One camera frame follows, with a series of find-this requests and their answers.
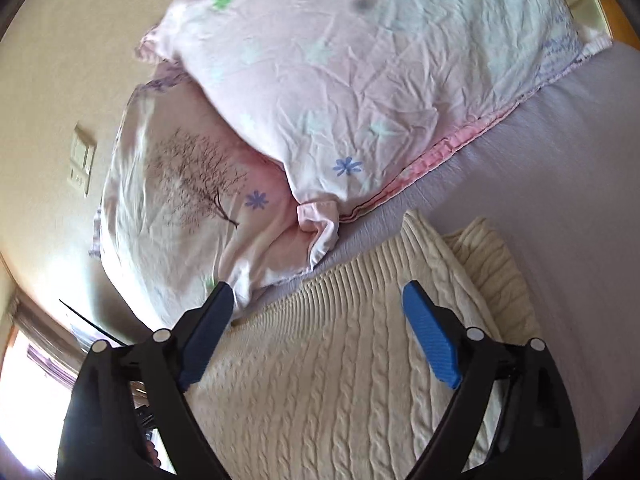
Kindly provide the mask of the cream cable-knit sweater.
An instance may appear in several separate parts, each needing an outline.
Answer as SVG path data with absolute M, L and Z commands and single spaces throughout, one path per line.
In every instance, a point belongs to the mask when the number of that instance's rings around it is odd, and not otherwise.
M 186 400 L 231 477 L 405 478 L 451 398 L 402 313 L 410 281 L 492 338 L 540 332 L 487 221 L 442 235 L 409 211 L 394 236 L 224 334 Z

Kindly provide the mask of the pink pillow with tree print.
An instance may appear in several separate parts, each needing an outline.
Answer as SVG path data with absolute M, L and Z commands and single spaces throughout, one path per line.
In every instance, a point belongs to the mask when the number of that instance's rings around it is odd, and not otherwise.
M 101 200 L 107 277 L 151 330 L 201 306 L 218 283 L 233 313 L 310 272 L 334 247 L 334 203 L 300 204 L 282 169 L 246 144 L 180 67 L 130 96 Z

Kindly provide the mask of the lavender bed sheet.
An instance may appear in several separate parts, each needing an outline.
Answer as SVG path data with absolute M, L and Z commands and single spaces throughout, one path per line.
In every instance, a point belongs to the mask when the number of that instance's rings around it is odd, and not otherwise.
M 330 268 L 417 209 L 442 233 L 484 217 L 506 241 L 596 471 L 639 407 L 639 53 L 614 44 L 452 159 L 341 227 Z

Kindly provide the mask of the pink floral pillow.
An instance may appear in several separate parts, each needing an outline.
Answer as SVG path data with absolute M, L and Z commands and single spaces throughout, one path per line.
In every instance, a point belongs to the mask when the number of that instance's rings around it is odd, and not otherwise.
M 565 0 L 174 0 L 137 54 L 349 221 L 611 44 Z

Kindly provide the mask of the beige wall switch panel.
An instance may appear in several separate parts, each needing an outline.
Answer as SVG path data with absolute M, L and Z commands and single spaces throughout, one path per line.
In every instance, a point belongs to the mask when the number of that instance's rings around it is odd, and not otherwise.
M 96 141 L 84 128 L 77 124 L 70 144 L 67 183 L 82 196 L 87 196 L 89 192 L 95 154 Z

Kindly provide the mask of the orange wooden headboard frame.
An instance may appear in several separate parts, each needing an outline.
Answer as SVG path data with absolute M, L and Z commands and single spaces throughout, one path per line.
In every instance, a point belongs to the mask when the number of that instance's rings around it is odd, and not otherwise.
M 618 42 L 639 49 L 639 36 L 617 0 L 600 0 L 612 37 Z

